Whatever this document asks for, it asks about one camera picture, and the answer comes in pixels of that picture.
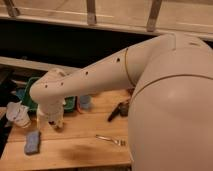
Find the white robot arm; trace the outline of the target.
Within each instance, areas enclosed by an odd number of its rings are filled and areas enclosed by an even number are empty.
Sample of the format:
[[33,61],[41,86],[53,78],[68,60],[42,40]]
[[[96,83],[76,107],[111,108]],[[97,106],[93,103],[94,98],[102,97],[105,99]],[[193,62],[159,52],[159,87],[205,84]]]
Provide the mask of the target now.
[[213,171],[213,48],[165,34],[70,75],[50,70],[30,89],[40,115],[67,96],[133,89],[128,111],[132,171]]

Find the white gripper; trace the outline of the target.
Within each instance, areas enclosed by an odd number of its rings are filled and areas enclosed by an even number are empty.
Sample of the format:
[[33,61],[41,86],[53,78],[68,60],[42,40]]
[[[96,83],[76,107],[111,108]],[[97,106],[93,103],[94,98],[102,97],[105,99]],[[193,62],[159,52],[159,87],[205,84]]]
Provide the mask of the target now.
[[37,108],[37,129],[43,131],[46,122],[51,122],[54,129],[63,128],[64,109],[62,105],[39,105]]

